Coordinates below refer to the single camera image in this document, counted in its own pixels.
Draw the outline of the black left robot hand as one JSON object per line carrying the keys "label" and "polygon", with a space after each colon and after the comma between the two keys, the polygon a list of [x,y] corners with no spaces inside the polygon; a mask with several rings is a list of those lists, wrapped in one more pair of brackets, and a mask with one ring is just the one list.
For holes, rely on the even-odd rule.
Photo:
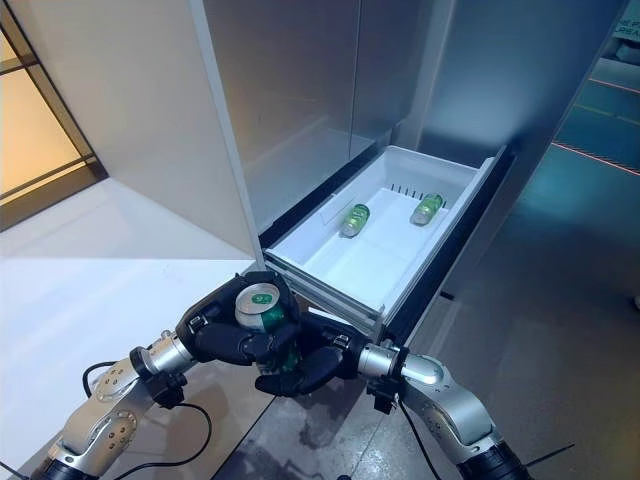
{"label": "black left robot hand", "polygon": [[[259,283],[275,286],[280,293],[285,323],[271,332],[253,332],[235,317],[238,295]],[[297,301],[282,276],[271,271],[235,275],[189,307],[176,326],[178,338],[195,360],[242,366],[269,362],[292,346],[299,333]]]}

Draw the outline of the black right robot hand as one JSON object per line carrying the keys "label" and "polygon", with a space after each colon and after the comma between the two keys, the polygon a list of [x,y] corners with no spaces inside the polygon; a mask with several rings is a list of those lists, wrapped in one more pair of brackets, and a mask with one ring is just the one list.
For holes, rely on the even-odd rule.
{"label": "black right robot hand", "polygon": [[355,379],[360,355],[369,341],[349,324],[304,312],[296,337],[300,360],[292,370],[260,375],[255,387],[274,396],[297,397],[319,389],[334,377]]}

